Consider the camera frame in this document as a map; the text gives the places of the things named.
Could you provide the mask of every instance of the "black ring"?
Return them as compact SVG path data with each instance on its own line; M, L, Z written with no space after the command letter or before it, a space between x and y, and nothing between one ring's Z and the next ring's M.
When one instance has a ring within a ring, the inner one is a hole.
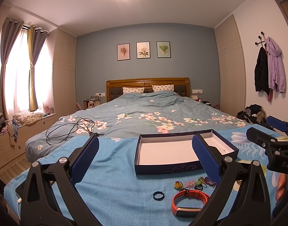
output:
M153 198L157 201L161 201L161 200L164 200L165 194L162 191L157 191L153 193Z
M200 184L200 185L194 186L194 188L199 190L199 191L202 191L204 187L202 186L202 184Z

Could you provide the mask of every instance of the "human hand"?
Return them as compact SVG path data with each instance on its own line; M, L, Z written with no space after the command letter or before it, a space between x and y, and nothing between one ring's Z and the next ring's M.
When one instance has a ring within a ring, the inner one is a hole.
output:
M277 191L276 191L276 201L279 201L281 199L281 197L284 195L285 182L286 182L285 174L282 173L278 179L278 186L277 186Z

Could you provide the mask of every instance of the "picture frame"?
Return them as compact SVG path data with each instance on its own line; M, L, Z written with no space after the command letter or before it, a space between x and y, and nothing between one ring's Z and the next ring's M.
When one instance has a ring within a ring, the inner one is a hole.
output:
M130 60L129 43L117 45L117 61Z
M137 42L137 59L150 58L150 42Z
M169 41L157 41L158 58L171 58Z

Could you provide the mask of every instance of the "curtain rod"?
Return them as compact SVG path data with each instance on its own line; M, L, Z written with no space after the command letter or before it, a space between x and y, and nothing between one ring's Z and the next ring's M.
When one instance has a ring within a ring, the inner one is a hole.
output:
M29 29L31 29L31 28L28 27L28 26L26 26L26 25L23 25L23 26L22 26L22 29L23 29L23 30L29 30Z

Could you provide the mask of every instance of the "blue-gray wall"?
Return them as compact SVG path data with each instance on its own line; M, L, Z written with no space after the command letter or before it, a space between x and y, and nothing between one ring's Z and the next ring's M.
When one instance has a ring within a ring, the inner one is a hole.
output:
M136 43L150 42L150 59L137 59ZM157 58L157 41L170 41L171 58ZM130 43L130 60L117 61L117 45ZM106 92L107 80L189 77L202 100L220 103L220 75L214 29L185 24L140 24L79 36L76 52L76 96L83 100Z

